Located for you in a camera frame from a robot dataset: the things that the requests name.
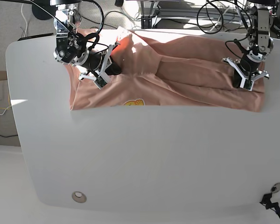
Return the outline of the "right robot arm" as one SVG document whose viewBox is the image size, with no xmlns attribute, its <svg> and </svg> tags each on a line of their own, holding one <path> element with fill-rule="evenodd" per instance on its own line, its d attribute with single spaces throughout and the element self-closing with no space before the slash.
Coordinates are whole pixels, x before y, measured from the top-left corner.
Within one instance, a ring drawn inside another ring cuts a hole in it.
<svg viewBox="0 0 280 224">
<path fill-rule="evenodd" d="M 56 29 L 56 48 L 54 57 L 57 62 L 80 66 L 91 72 L 95 77 L 104 71 L 107 75 L 118 75 L 121 68 L 117 65 L 108 53 L 107 48 L 95 51 L 99 44 L 99 34 L 104 25 L 104 13 L 101 6 L 94 0 L 89 2 L 96 5 L 101 15 L 101 22 L 97 29 L 88 35 L 83 35 L 77 31 L 82 21 L 76 5 L 80 0 L 51 0 L 50 5 L 57 7 L 54 17 L 54 27 Z"/>
</svg>

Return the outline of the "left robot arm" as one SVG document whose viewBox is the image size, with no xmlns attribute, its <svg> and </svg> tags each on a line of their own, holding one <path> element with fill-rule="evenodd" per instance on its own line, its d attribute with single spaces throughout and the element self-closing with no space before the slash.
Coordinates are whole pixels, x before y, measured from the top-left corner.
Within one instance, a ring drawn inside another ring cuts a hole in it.
<svg viewBox="0 0 280 224">
<path fill-rule="evenodd" d="M 273 39 L 270 35 L 273 19 L 269 7 L 273 7 L 276 1 L 252 0 L 251 3 L 254 6 L 250 10 L 251 25 L 247 34 L 249 46 L 244 49 L 239 41 L 236 41 L 243 56 L 239 62 L 235 63 L 232 81 L 233 87 L 249 91 L 259 79 L 269 78 L 269 74 L 264 70 L 259 70 L 259 67 L 273 50 Z"/>
</svg>

